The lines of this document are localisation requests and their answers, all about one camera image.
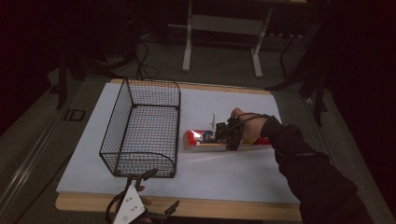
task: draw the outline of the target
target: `black sleeve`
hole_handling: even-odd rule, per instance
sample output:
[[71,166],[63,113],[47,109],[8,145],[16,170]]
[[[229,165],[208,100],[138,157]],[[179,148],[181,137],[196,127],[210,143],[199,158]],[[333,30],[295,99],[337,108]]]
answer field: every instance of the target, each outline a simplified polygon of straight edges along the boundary
[[325,154],[310,147],[299,128],[283,126],[271,117],[262,127],[262,137],[268,137],[276,150],[279,171],[301,202],[304,224],[374,223],[355,184],[343,177]]

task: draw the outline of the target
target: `fingers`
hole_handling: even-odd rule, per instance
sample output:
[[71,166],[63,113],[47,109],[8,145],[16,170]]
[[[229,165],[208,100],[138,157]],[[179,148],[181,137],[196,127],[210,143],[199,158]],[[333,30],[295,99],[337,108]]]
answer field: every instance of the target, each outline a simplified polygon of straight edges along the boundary
[[143,191],[145,189],[145,186],[139,186],[138,188],[137,188],[137,191]]
[[231,112],[231,118],[235,118],[236,115],[241,115],[243,113],[245,112],[237,107]]
[[151,219],[149,217],[142,217],[139,219],[140,222],[151,223]]
[[151,205],[152,204],[152,201],[150,199],[148,199],[148,198],[140,197],[140,200],[142,200],[142,203],[145,204],[145,205]]

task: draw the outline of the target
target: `wire basket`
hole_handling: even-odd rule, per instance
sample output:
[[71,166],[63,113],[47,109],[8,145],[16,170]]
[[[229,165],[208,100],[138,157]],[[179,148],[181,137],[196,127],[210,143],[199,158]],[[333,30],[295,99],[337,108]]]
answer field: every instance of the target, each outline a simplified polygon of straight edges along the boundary
[[177,171],[180,88],[174,81],[125,78],[108,123],[100,157],[114,176],[156,177]]

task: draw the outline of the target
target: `hand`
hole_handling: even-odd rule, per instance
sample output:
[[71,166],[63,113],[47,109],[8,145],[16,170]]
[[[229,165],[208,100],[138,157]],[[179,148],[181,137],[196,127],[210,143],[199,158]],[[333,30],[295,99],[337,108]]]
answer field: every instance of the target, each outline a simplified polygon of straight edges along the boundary
[[[231,112],[231,118],[238,117],[241,121],[244,119],[249,119],[254,116],[257,116],[259,114],[256,113],[245,113],[238,107]],[[262,126],[265,124],[267,121],[266,118],[256,118],[252,119],[249,121],[246,121],[243,125],[245,128],[245,131],[242,135],[241,141],[246,141],[251,138],[260,138],[261,137],[261,132],[262,132]]]

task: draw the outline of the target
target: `robotic arm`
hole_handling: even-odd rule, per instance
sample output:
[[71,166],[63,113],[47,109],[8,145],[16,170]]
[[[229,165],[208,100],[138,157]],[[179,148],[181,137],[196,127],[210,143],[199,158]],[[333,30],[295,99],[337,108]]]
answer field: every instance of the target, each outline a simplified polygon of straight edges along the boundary
[[[145,223],[140,222],[140,217],[148,217],[152,219],[158,219],[163,223],[170,217],[173,213],[176,212],[176,208],[179,205],[179,201],[176,201],[172,204],[163,214],[152,213],[150,212],[145,205],[143,205],[142,200],[140,199],[137,189],[140,187],[141,181],[147,180],[150,177],[157,174],[158,169],[149,170],[142,175],[138,175],[137,177],[133,177],[132,175],[128,176],[127,183],[125,189],[118,194],[114,199],[110,202],[106,210],[106,221],[107,223],[112,223],[112,219],[110,217],[110,209],[112,205],[116,202],[118,203],[116,212],[116,218],[114,220],[114,224],[128,224],[128,223]],[[132,185],[132,180],[136,179],[134,186]]]

